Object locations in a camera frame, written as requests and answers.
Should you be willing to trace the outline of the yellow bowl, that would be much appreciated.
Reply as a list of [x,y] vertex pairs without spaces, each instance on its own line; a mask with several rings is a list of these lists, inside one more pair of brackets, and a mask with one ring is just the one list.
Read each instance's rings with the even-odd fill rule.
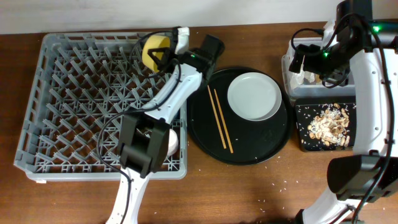
[[160,72],[161,67],[157,67],[155,65],[154,61],[148,56],[147,52],[149,49],[155,49],[159,47],[170,48],[170,39],[162,35],[152,35],[147,39],[147,41],[144,44],[144,48],[142,50],[143,64],[155,73]]

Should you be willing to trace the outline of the brown gold snack wrapper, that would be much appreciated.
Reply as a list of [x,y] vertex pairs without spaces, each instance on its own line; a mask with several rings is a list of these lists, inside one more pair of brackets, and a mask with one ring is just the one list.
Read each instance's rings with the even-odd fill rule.
[[315,83],[319,84],[321,82],[322,82],[322,80],[321,80],[320,76],[319,75],[315,75]]

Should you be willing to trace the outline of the white paper napkin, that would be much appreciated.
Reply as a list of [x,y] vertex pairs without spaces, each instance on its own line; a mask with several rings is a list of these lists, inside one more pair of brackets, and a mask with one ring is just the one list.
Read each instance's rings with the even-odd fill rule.
[[288,51],[287,53],[287,71],[289,81],[288,84],[292,90],[304,86],[304,85],[314,85],[316,84],[315,74],[307,71],[303,71],[303,65],[301,65],[300,72],[294,73],[289,70],[290,64],[293,62],[294,52]]

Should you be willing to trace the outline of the wooden chopstick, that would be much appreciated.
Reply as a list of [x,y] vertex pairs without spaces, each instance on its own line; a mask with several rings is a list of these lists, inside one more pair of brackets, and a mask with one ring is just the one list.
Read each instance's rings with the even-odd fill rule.
[[217,114],[217,111],[216,111],[215,103],[214,103],[213,96],[211,94],[211,90],[210,90],[209,86],[207,86],[207,90],[208,90],[208,94],[209,94],[209,97],[210,97],[210,102],[211,102],[211,106],[212,106],[213,113],[214,113],[214,116],[215,116],[216,125],[217,125],[217,128],[218,128],[219,134],[220,134],[220,138],[221,138],[221,142],[222,142],[222,145],[223,145],[223,149],[226,149],[226,143],[225,143],[225,140],[224,140],[223,132],[221,130],[220,121],[218,119],[218,114]]
[[223,128],[224,128],[224,132],[225,132],[225,135],[226,135],[226,140],[227,140],[227,143],[228,143],[229,151],[230,151],[231,154],[233,154],[234,150],[233,150],[233,147],[232,147],[232,144],[231,144],[231,140],[230,140],[230,137],[229,137],[229,132],[228,132],[228,129],[227,129],[227,126],[226,126],[226,122],[224,120],[224,115],[223,115],[222,107],[220,105],[218,94],[217,94],[216,89],[213,89],[213,91],[214,91],[215,98],[216,98],[216,103],[217,103],[217,106],[218,106],[218,109],[219,109],[219,112],[220,112],[221,122],[223,124]]

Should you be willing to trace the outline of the peanut shell food scraps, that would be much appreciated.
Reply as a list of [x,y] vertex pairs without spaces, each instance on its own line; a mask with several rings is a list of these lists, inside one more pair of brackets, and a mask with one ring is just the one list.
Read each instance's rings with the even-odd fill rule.
[[324,104],[307,126],[308,136],[325,146],[348,147],[351,140],[349,124],[349,114],[338,103]]

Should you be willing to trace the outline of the grey round plate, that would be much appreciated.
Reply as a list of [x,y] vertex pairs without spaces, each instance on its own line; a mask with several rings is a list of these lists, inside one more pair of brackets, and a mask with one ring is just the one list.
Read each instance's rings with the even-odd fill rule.
[[276,114],[282,104],[282,92],[268,75],[247,72],[238,75],[229,85],[230,108],[248,121],[264,121]]

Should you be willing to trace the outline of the pink plastic cup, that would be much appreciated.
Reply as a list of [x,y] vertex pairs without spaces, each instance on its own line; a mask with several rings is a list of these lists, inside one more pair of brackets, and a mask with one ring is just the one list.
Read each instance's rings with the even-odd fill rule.
[[172,156],[178,150],[179,139],[177,133],[173,130],[169,130],[169,143],[168,143],[168,151],[167,155]]

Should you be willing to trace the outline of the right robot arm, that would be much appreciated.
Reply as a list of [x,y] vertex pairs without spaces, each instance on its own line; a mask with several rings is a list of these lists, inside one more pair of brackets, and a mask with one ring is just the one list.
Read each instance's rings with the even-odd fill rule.
[[296,223],[356,223],[361,209],[397,192],[397,24],[375,21],[371,1],[342,1],[321,45],[291,45],[284,73],[312,72],[327,87],[352,75],[356,97],[353,155],[333,159],[328,186]]

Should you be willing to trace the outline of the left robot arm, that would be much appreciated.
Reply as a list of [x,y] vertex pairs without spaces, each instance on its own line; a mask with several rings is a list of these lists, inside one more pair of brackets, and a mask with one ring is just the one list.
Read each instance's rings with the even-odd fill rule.
[[105,123],[109,126],[121,118],[116,149],[121,178],[108,223],[137,223],[149,179],[168,153],[175,115],[190,95],[207,85],[224,52],[224,43],[212,35],[206,35],[199,48],[188,49],[188,44],[187,37],[148,36],[142,50],[144,65],[171,76],[142,108],[120,112]]

